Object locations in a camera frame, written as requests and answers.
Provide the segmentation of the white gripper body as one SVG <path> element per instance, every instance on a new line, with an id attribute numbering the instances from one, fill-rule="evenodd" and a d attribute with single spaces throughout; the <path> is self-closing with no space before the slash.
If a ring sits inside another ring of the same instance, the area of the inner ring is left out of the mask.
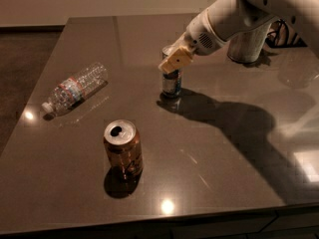
<path id="1" fill-rule="evenodd" d="M 211 10 L 206 8 L 191 20 L 175 44 L 185 47 L 193 55 L 208 56 L 226 42 L 227 39 L 214 29 Z"/>

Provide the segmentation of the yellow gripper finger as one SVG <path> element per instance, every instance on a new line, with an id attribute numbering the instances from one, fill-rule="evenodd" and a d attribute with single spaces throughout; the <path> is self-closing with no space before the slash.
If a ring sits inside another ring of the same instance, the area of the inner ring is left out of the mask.
<path id="1" fill-rule="evenodd" d="M 173 71 L 189 65 L 192 62 L 193 54 L 186 46 L 179 46 L 171 51 L 159 64 L 159 69 L 170 74 Z"/>

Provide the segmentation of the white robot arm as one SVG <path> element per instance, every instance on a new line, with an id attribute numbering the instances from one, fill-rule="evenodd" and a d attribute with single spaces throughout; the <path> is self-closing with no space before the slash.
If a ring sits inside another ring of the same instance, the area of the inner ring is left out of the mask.
<path id="1" fill-rule="evenodd" d="M 207 56 L 235 36 L 282 19 L 319 57 L 319 0 L 216 0 L 199 13 L 159 64 L 166 74 Z"/>

